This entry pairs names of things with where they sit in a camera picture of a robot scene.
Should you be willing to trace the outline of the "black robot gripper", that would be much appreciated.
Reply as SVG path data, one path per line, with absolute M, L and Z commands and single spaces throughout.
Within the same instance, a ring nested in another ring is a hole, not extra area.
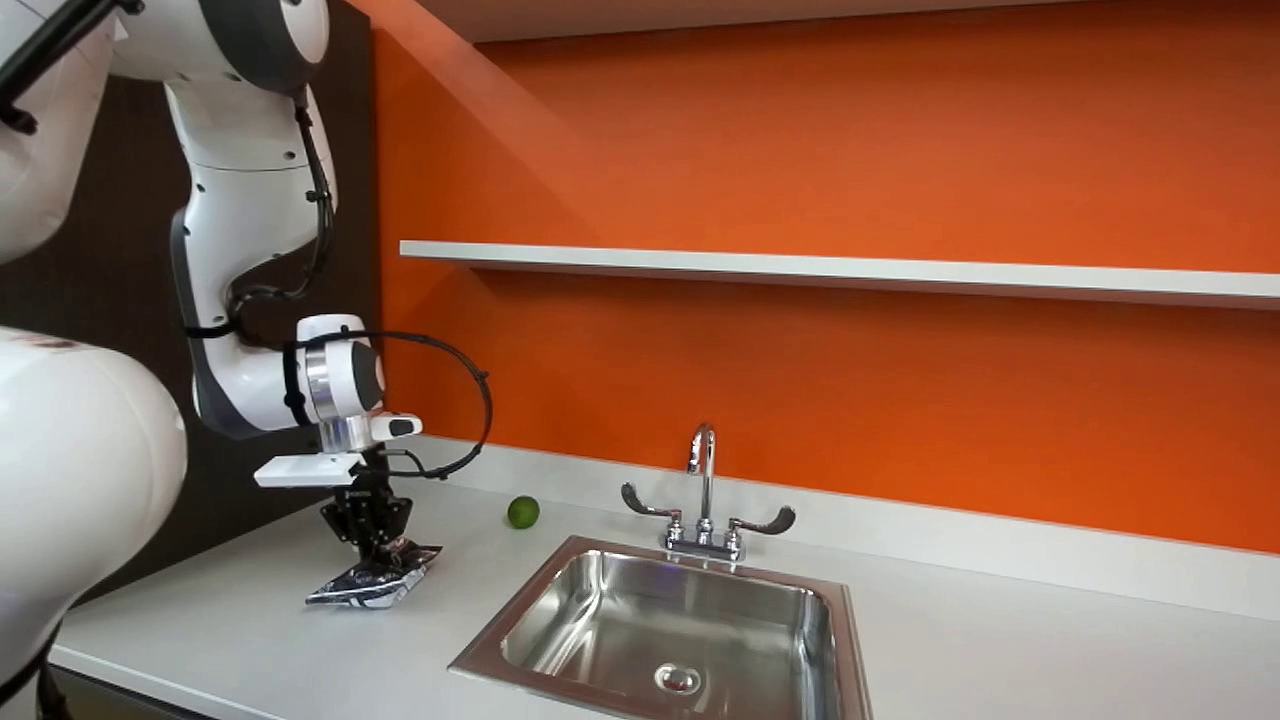
M 323 507 L 323 523 L 354 543 L 350 574 L 373 574 L 386 550 L 390 569 L 410 569 L 416 543 L 403 536 L 410 501 L 392 492 L 390 465 L 368 460 L 354 489 L 341 489 Z

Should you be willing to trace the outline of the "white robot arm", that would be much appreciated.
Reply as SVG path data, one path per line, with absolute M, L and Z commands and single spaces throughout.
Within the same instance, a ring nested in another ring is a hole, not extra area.
M 329 0 L 0 0 L 0 258 L 53 238 L 78 200 L 106 86 L 155 81 L 187 158 L 175 296 L 198 412 L 231 437 L 364 424 L 380 364 L 343 310 L 259 349 L 231 283 L 318 238 L 338 213 L 311 67 Z M 183 408 L 87 335 L 0 326 L 0 712 L 41 720 L 68 608 L 127 562 L 187 472 Z

